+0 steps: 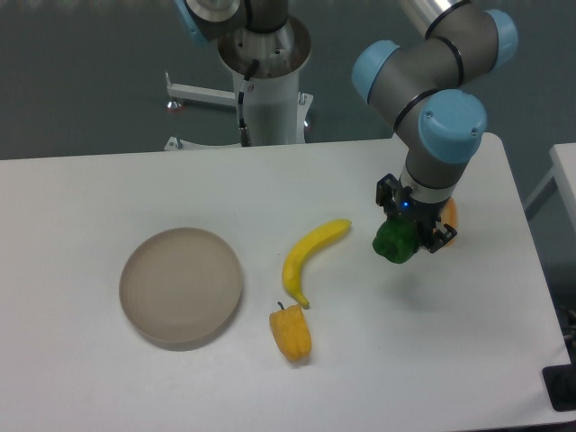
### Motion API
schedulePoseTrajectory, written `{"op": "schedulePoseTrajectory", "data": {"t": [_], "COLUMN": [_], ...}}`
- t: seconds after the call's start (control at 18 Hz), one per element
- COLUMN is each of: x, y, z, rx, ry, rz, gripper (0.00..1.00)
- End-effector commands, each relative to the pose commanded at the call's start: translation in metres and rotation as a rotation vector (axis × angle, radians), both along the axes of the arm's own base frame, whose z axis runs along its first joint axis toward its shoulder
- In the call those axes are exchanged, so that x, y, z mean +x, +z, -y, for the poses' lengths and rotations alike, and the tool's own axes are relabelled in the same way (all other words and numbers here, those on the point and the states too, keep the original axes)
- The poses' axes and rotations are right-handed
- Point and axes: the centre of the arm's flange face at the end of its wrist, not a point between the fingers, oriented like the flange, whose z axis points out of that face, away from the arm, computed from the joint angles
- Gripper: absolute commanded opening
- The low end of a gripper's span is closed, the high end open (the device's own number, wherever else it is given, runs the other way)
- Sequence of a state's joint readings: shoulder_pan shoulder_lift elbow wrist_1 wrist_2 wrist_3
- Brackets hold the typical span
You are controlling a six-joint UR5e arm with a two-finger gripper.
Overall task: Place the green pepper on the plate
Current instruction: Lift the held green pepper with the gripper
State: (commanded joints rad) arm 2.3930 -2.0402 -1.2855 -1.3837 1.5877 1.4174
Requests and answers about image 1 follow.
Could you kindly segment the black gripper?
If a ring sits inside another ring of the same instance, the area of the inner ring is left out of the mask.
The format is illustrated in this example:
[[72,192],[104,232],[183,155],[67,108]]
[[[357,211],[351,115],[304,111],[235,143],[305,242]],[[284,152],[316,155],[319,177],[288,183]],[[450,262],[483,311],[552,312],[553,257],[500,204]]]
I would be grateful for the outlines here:
[[376,185],[375,202],[389,218],[389,232],[425,234],[422,245],[431,254],[457,235],[453,226],[442,221],[449,201],[450,195],[444,191],[405,185],[394,175],[384,176]]

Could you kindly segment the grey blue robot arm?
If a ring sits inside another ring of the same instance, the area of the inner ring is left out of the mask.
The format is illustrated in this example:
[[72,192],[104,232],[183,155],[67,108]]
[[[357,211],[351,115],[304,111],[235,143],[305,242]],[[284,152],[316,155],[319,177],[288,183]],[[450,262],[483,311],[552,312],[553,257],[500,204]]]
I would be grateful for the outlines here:
[[[422,43],[405,50],[379,40],[359,55],[351,75],[360,97],[408,149],[400,175],[386,175],[376,186],[386,219],[373,250],[396,264],[455,238],[455,226],[441,213],[487,126],[482,103],[462,87],[510,61],[518,47],[517,28],[502,11],[469,1],[404,1],[401,8]],[[175,9],[191,39],[216,42],[232,74],[241,145],[296,142],[303,134],[299,74],[311,36],[288,4],[178,1]]]

